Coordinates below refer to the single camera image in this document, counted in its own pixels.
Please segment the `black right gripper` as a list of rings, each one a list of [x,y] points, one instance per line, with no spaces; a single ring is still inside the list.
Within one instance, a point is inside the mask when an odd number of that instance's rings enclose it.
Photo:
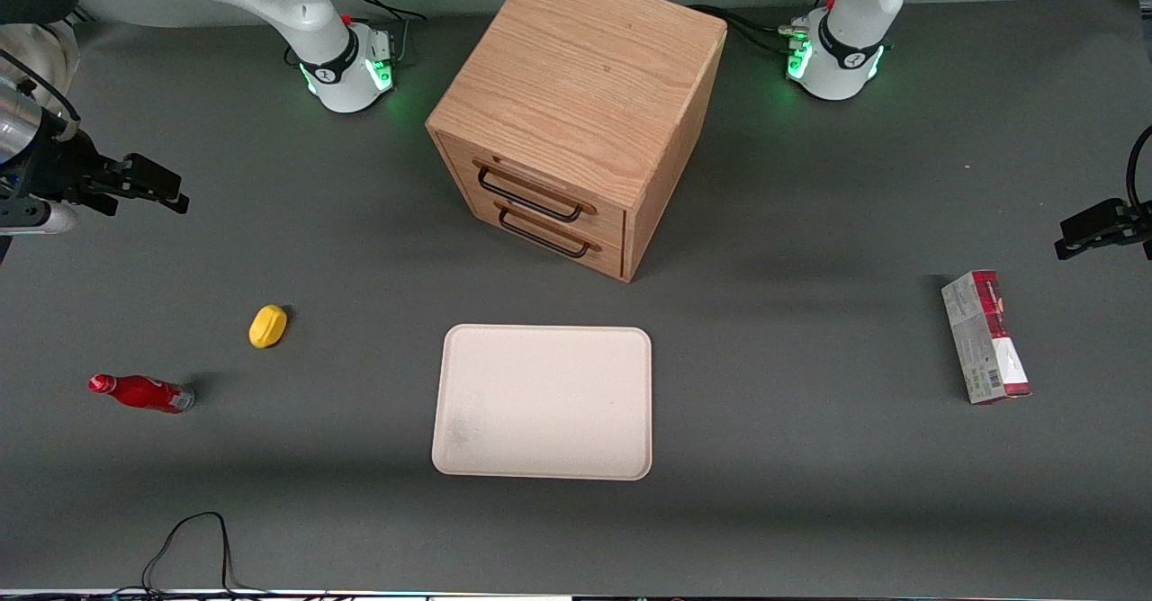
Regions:
[[[94,149],[82,130],[69,140],[54,134],[3,130],[3,220],[46,220],[52,203],[68,201],[115,215],[121,180],[114,162]],[[119,172],[128,190],[185,214],[190,199],[180,192],[181,175],[145,155],[126,155]]]

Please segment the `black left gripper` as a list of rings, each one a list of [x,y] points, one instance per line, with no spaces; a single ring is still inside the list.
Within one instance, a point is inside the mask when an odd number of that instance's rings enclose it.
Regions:
[[[1126,204],[1120,198],[1098,201],[1060,223],[1062,238],[1055,241],[1058,260],[1066,261],[1091,249],[1140,245],[1147,260],[1151,249],[1151,201]]]

